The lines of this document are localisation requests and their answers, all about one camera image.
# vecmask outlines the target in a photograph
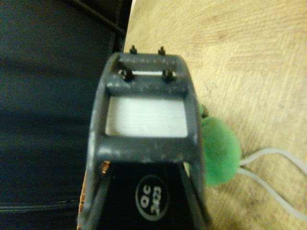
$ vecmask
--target black metal bar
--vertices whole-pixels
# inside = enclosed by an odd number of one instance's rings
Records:
[[[81,9],[83,12],[91,15],[95,19],[99,20],[102,23],[105,23],[107,26],[115,30],[117,33],[119,33],[122,36],[126,35],[126,31],[119,26],[117,26],[114,22],[103,16],[101,13],[95,11],[91,7],[89,7],[87,4],[83,3],[80,0],[66,0],[67,2],[70,2],[72,5],[76,6],[77,8]]]

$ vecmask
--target green pom-pom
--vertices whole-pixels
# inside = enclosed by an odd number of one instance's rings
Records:
[[[206,161],[206,184],[215,186],[230,181],[241,158],[238,138],[231,128],[215,117],[201,121]]]

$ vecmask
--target rectangular opening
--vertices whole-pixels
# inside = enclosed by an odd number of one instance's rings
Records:
[[[188,129],[183,100],[111,97],[106,134],[126,137],[186,137]]]

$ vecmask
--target wire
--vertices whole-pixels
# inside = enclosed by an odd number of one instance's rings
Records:
[[[262,180],[260,177],[255,175],[254,173],[239,168],[238,173],[249,176],[253,178],[255,181],[257,181],[260,185],[262,185],[273,197],[274,199],[280,203],[289,213],[294,215],[295,217],[306,221],[307,222],[307,215],[297,211],[295,208],[293,208],[287,201],[285,201],[274,189],[272,189],[264,180]]]
[[[299,159],[294,157],[291,153],[284,151],[282,149],[277,148],[267,148],[262,149],[260,151],[255,152],[251,156],[247,157],[246,159],[243,159],[240,161],[240,166],[246,165],[248,163],[251,163],[255,159],[259,158],[260,156],[263,156],[265,154],[271,154],[271,153],[279,153],[286,158],[288,158],[290,161],[292,161],[298,168],[300,168],[306,175],[307,175],[307,166],[305,166]],[[239,168],[238,173],[246,175],[257,181],[260,185],[262,185],[273,197],[274,199],[280,203],[289,213],[294,215],[295,217],[307,222],[307,215],[303,214],[299,211],[297,211],[295,208],[293,208],[287,201],[285,201],[272,187],[270,187],[264,180],[262,180],[260,177],[258,177],[253,172]]]
[[[307,175],[307,166],[306,165],[304,165],[298,158],[293,156],[291,153],[289,153],[285,150],[282,150],[282,149],[278,149],[278,148],[261,149],[261,150],[255,152],[254,154],[250,155],[249,157],[241,160],[240,166],[249,164],[252,161],[254,161],[255,159],[257,159],[257,158],[259,158],[263,155],[272,154],[272,153],[278,153],[278,154],[285,156],[286,158],[288,158],[290,161],[292,161],[293,164],[295,164],[298,168],[300,168]]]

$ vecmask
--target cord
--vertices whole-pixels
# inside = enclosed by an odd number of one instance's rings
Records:
[[[290,161],[292,161],[293,164],[295,164],[298,168],[300,168],[307,175],[307,166],[306,165],[304,165],[298,158],[293,156],[291,153],[289,153],[285,150],[282,150],[282,149],[278,149],[278,148],[261,149],[261,150],[255,152],[255,153],[253,153],[249,157],[241,160],[240,166],[249,164],[249,163],[253,162],[255,159],[257,159],[257,158],[259,158],[263,155],[272,154],[272,153],[278,153],[278,154],[281,154],[284,157],[288,158]]]
[[[255,159],[259,158],[260,156],[263,156],[265,154],[271,154],[271,153],[279,153],[288,158],[290,161],[292,161],[297,167],[299,167],[306,175],[307,175],[307,166],[305,166],[299,159],[294,157],[291,153],[284,151],[282,149],[277,148],[267,148],[262,149],[260,151],[255,152],[251,156],[247,157],[246,159],[243,159],[240,161],[240,166],[243,166],[245,164],[251,163]],[[239,168],[238,173],[246,175],[257,181],[260,185],[262,185],[273,197],[274,199],[280,203],[289,213],[294,215],[295,217],[307,222],[307,215],[303,214],[299,211],[297,211],[295,208],[293,208],[287,201],[285,201],[272,187],[270,187],[264,180],[262,180],[260,177],[255,175],[249,170]]]

